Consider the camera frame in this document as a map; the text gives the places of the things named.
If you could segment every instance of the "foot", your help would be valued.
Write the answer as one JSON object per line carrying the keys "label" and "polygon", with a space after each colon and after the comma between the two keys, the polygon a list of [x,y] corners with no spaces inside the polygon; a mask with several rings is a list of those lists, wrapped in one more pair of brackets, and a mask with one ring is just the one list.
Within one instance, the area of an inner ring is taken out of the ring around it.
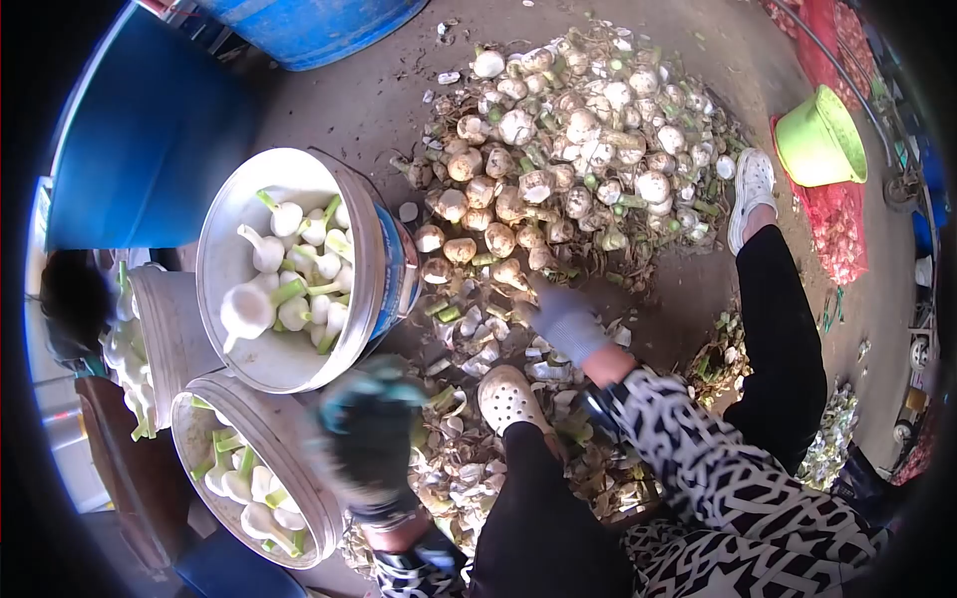
{"label": "foot", "polygon": [[478,385],[478,410],[498,435],[515,422],[535,424],[546,436],[554,433],[524,374],[511,365],[499,365],[482,378]]}
{"label": "foot", "polygon": [[734,208],[727,227],[727,245],[734,255],[752,235],[777,221],[777,206],[771,195],[773,188],[774,167],[770,157],[754,147],[741,152],[734,180]]}

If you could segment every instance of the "dirt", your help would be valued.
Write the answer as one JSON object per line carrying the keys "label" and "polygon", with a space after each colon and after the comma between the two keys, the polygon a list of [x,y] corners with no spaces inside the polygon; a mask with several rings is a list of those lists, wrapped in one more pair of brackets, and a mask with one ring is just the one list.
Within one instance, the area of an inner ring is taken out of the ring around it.
{"label": "dirt", "polygon": [[[285,73],[260,68],[250,73],[266,105],[254,151],[319,147],[367,174],[395,209],[419,193],[389,167],[389,149],[408,155],[421,143],[420,127],[430,114],[423,94],[443,90],[436,75],[464,69],[478,42],[512,42],[508,50],[519,52],[546,43],[569,26],[584,27],[585,10],[649,35],[666,51],[681,52],[686,71],[700,75],[746,126],[752,144],[768,153],[773,153],[769,117],[786,113],[812,92],[792,42],[756,2],[608,0],[597,6],[536,0],[530,8],[520,0],[493,0],[491,5],[436,2],[384,40],[321,69]],[[455,42],[436,46],[436,25],[453,17],[459,20],[450,31]],[[824,337],[823,354],[830,378],[839,375],[855,383],[861,395],[856,441],[876,465],[884,466],[896,454],[890,429],[906,388],[913,236],[909,217],[883,206],[883,150],[873,128],[861,118],[857,126],[871,168],[864,207],[871,272],[845,288],[845,322]],[[784,173],[774,162],[779,226],[804,272],[817,316],[825,294],[835,286],[811,251],[807,219],[791,210]],[[734,259],[725,249],[705,256],[660,255],[654,290],[647,297],[627,295],[604,280],[593,283],[590,295],[602,299],[606,321],[624,317],[634,331],[633,350],[639,358],[656,367],[682,369],[730,303],[736,284]],[[864,337],[874,348],[859,365],[857,345]],[[417,343],[414,331],[403,327],[384,346],[407,340]],[[860,379],[864,365],[869,375]]]}

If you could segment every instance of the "leg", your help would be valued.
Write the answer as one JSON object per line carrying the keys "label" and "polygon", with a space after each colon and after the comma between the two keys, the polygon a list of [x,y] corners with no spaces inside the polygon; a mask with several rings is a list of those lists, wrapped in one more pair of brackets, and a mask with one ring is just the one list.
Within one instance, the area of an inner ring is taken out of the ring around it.
{"label": "leg", "polygon": [[817,434],[828,383],[811,307],[788,245],[774,225],[775,209],[756,199],[770,199],[773,183],[770,160],[759,153],[752,156],[753,166],[742,155],[735,199],[735,210],[746,218],[739,229],[744,243],[737,266],[745,345],[754,373],[724,420],[794,475]]}
{"label": "leg", "polygon": [[503,439],[508,478],[478,540],[473,598],[631,596],[631,562],[568,489],[542,430],[517,422]]}

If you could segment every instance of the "black glove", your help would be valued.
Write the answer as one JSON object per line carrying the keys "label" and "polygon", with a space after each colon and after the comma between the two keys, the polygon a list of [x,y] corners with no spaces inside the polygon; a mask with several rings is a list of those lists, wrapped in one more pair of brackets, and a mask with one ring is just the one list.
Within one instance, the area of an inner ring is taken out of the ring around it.
{"label": "black glove", "polygon": [[419,505],[409,487],[410,429],[427,400],[397,356],[365,361],[326,389],[309,410],[306,454],[359,523],[396,524]]}

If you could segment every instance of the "cart wheel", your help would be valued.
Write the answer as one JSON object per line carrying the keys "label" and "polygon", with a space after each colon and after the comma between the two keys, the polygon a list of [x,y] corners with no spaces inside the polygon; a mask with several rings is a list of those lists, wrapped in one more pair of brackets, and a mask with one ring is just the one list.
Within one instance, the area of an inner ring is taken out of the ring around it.
{"label": "cart wheel", "polygon": [[914,424],[910,420],[899,419],[894,424],[894,440],[901,444],[906,444],[914,437]]}
{"label": "cart wheel", "polygon": [[903,177],[899,176],[884,185],[884,205],[892,212],[909,214],[917,209],[917,196],[908,191]]}
{"label": "cart wheel", "polygon": [[929,341],[925,336],[917,337],[914,339],[914,342],[910,344],[910,366],[913,367],[915,371],[924,371],[924,368],[927,366],[928,348]]}

